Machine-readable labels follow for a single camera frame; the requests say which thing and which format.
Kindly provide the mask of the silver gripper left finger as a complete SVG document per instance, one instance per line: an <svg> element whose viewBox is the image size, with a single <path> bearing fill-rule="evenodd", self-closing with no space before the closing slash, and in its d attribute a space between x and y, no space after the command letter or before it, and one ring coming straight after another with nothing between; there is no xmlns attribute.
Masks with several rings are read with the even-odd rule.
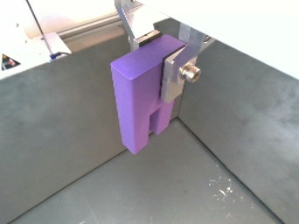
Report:
<svg viewBox="0 0 299 224"><path fill-rule="evenodd" d="M161 36L154 23L162 20L162 15L135 0L114 0L114 6L125 27L130 51L134 51Z"/></svg>

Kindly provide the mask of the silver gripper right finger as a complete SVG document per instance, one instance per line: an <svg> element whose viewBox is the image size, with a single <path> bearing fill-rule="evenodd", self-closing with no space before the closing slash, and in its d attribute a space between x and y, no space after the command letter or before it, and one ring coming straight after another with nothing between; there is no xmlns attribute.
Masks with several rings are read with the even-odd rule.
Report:
<svg viewBox="0 0 299 224"><path fill-rule="evenodd" d="M178 40L180 47L165 59L162 63L162 85L161 100L169 103L182 92L184 82L193 83L201 70L196 67L198 54L214 42L214 38L190 28L186 24L180 24Z"/></svg>

